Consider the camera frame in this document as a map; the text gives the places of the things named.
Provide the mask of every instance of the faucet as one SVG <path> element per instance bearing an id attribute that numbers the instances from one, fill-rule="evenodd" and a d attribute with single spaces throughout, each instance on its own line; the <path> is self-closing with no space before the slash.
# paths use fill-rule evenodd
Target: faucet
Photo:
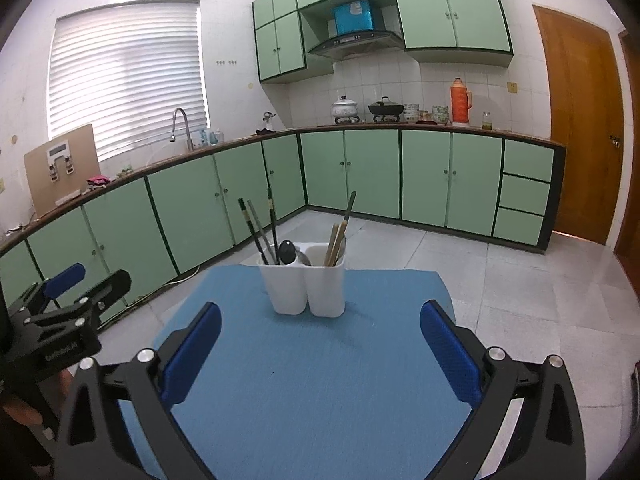
<path id="1" fill-rule="evenodd" d="M 184 110 L 180 107 L 177 107 L 174 110 L 174 126 L 172 126 L 171 128 L 171 137 L 169 138 L 169 142 L 175 142 L 175 117 L 178 114 L 178 111 L 180 111 L 182 113 L 182 116 L 184 117 L 184 127 L 187 130 L 187 151 L 192 152 L 193 141 L 191 140 L 191 133 L 189 132 L 189 121 L 187 120 L 187 114 L 184 113 Z"/>

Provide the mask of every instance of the brown countertop edge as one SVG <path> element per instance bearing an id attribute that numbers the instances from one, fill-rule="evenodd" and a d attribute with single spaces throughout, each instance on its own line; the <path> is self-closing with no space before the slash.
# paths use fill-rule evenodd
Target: brown countertop edge
<path id="1" fill-rule="evenodd" d="M 13 247 L 15 247 L 25 238 L 29 237 L 34 232 L 36 232 L 38 229 L 44 227 L 45 225 L 61 217 L 62 215 L 68 213 L 69 211 L 75 209 L 76 207 L 80 207 L 82 204 L 85 204 L 90 200 L 99 197 L 100 195 L 104 195 L 105 193 L 110 192 L 113 189 L 116 189 L 120 186 L 124 186 L 129 182 L 133 182 L 134 180 L 137 180 L 139 178 L 144 178 L 147 175 L 156 173 L 161 170 L 166 170 L 167 168 L 176 166 L 177 164 L 188 162 L 190 160 L 200 158 L 201 156 L 211 155 L 212 153 L 223 152 L 231 148 L 236 148 L 238 146 L 251 144 L 252 142 L 259 142 L 260 140 L 267 140 L 267 139 L 275 139 L 277 137 L 283 137 L 287 135 L 305 134 L 309 132 L 330 132 L 335 130 L 373 130 L 373 129 L 424 130 L 424 131 L 431 131 L 431 132 L 461 132 L 461 133 L 484 135 L 487 137 L 499 137 L 501 139 L 522 140 L 525 142 L 529 142 L 531 144 L 546 146 L 548 148 L 564 148 L 563 144 L 559 142 L 555 142 L 554 140 L 541 139 L 539 137 L 516 134 L 513 132 L 507 132 L 503 130 L 483 130 L 481 128 L 460 128 L 455 126 L 436 126 L 433 124 L 411 124 L 411 123 L 329 124 L 328 126 L 310 126 L 308 128 L 292 128 L 289 130 L 283 130 L 280 132 L 274 132 L 272 134 L 265 134 L 260 136 L 254 134 L 249 137 L 242 137 L 241 139 L 229 140 L 227 142 L 223 142 L 222 144 L 211 146 L 210 148 L 202 148 L 200 150 L 195 150 L 194 152 L 191 152 L 191 153 L 177 155 L 172 158 L 168 158 L 160 162 L 156 162 L 155 164 L 151 164 L 150 166 L 147 166 L 145 168 L 140 168 L 139 170 L 135 170 L 126 176 L 123 176 L 121 178 L 118 178 L 117 180 L 112 181 L 103 189 L 97 189 L 97 190 L 88 192 L 82 196 L 79 196 L 73 200 L 70 200 L 69 202 L 66 202 L 60 207 L 55 208 L 53 211 L 48 212 L 43 217 L 32 221 L 22 231 L 18 233 L 13 233 L 9 237 L 7 237 L 6 240 L 0 244 L 0 256 L 5 254 L 7 251 L 11 250 Z"/>

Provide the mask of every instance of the silver bolt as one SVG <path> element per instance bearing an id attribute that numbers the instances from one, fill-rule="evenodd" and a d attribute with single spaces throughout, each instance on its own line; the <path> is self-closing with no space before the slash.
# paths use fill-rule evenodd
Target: silver bolt
<path id="1" fill-rule="evenodd" d="M 156 353 L 151 348 L 145 348 L 138 352 L 138 361 L 141 363 L 148 363 L 154 358 L 154 355 L 156 355 Z"/>
<path id="2" fill-rule="evenodd" d="M 564 361 L 562 361 L 562 358 L 559 355 L 552 355 L 549 358 L 549 364 L 554 368 L 561 368 L 564 365 Z"/>
<path id="3" fill-rule="evenodd" d="M 504 353 L 504 350 L 500 347 L 494 346 L 489 348 L 489 357 L 494 361 L 502 361 L 507 354 Z"/>
<path id="4" fill-rule="evenodd" d="M 91 357 L 85 357 L 80 361 L 79 367 L 81 367 L 82 370 L 88 370 L 93 365 L 94 365 L 94 359 Z"/>

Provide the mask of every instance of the thermos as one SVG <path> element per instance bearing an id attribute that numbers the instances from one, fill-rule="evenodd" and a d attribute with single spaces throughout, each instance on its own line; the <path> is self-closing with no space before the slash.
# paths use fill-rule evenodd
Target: thermos
<path id="1" fill-rule="evenodd" d="M 454 126 L 469 125 L 469 108 L 473 106 L 471 92 L 459 77 L 451 85 L 451 122 Z"/>

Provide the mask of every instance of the floor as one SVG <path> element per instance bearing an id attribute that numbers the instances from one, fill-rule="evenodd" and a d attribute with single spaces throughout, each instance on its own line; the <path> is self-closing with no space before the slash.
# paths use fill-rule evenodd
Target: floor
<path id="1" fill-rule="evenodd" d="M 278 228 L 278 238 L 325 242 L 338 216 L 305 211 Z M 351 218 L 347 262 L 353 269 L 436 270 L 453 298 L 458 325 L 513 358 L 542 362 L 561 355 L 574 383 L 584 427 L 587 478 L 597 479 L 629 434 L 629 375 L 640 360 L 640 306 L 611 250 L 553 234 L 546 254 Z M 247 246 L 217 265 L 257 261 Z M 106 330 L 102 364 L 130 359 L 200 282 L 172 288 Z M 482 468 L 495 470 L 519 412 L 514 401 Z"/>

